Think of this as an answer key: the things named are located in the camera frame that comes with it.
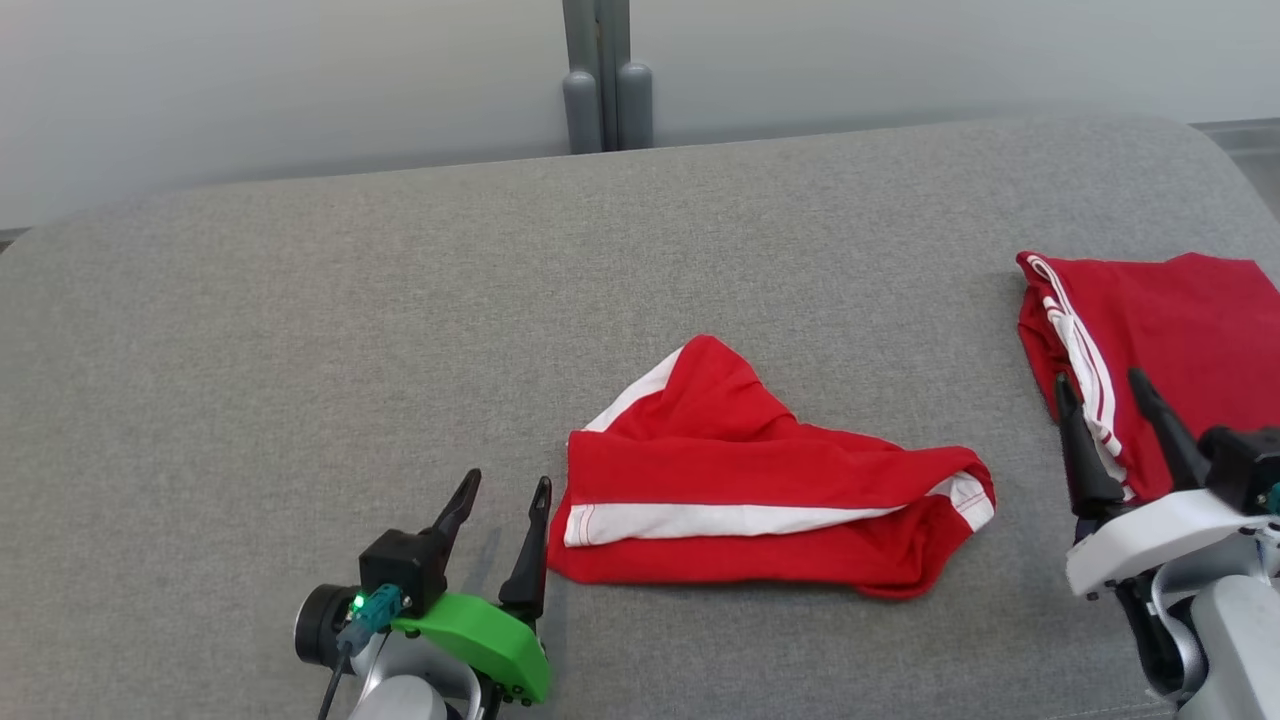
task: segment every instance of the cable connector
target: cable connector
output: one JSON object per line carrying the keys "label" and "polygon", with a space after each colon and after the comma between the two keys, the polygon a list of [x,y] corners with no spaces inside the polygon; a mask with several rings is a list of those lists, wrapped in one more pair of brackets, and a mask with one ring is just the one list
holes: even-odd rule
{"label": "cable connector", "polygon": [[338,633],[338,647],[351,646],[351,657],[360,655],[369,641],[383,629],[390,626],[404,610],[404,600],[401,589],[393,584],[385,584],[369,597],[357,594],[351,602],[351,623]]}

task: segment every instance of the robotic arm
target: robotic arm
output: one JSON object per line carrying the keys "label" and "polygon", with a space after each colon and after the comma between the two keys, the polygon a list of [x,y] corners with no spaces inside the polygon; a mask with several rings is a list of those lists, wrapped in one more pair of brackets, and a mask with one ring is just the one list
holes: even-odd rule
{"label": "robotic arm", "polygon": [[1114,592],[1152,689],[1179,720],[1280,720],[1280,428],[1212,428],[1199,442],[1147,375],[1129,384],[1174,492],[1125,503],[1065,374],[1059,432],[1076,542],[1071,591]]}
{"label": "robotic arm", "polygon": [[550,666],[536,621],[552,484],[538,482],[529,532],[498,605],[447,592],[444,577],[479,487],[480,470],[471,470],[430,528],[387,530],[360,555],[358,585],[320,585],[302,603],[294,651],[333,670],[321,720],[343,675],[364,682],[349,720],[492,720],[503,702],[545,700]]}

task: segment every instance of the gray fabric surface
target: gray fabric surface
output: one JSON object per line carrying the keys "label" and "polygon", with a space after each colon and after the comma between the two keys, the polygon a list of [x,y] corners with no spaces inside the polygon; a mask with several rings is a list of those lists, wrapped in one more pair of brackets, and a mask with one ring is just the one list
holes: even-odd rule
{"label": "gray fabric surface", "polygon": [[1143,118],[238,184],[31,231],[0,256],[0,716],[310,716],[314,585],[476,465],[452,585],[495,596],[566,433],[700,332],[804,420],[973,447],[996,519],[908,603],[553,577],[553,696],[512,717],[1166,716],[1120,607],[1064,578],[1029,247],[1280,277],[1228,158]]}

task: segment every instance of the floor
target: floor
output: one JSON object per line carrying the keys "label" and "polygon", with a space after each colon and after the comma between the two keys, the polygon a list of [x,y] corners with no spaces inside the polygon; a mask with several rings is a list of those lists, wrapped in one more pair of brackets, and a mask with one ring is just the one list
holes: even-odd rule
{"label": "floor", "polygon": [[[1192,126],[1235,160],[1280,220],[1280,118]],[[28,228],[0,229],[0,252]]]}

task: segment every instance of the folded red garment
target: folded red garment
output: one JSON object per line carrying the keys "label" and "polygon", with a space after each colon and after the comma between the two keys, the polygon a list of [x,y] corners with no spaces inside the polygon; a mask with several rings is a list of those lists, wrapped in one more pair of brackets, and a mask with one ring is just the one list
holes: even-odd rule
{"label": "folded red garment", "polygon": [[1018,255],[1027,275],[1018,332],[1055,415],[1066,372],[1103,465],[1147,502],[1169,468],[1129,388],[1142,368],[1199,437],[1213,425],[1280,424],[1280,293],[1249,260],[1189,254],[1167,263]]}
{"label": "folded red garment", "polygon": [[699,336],[570,434],[547,560],[581,583],[806,580],[908,598],[995,500],[973,451],[799,423]]}

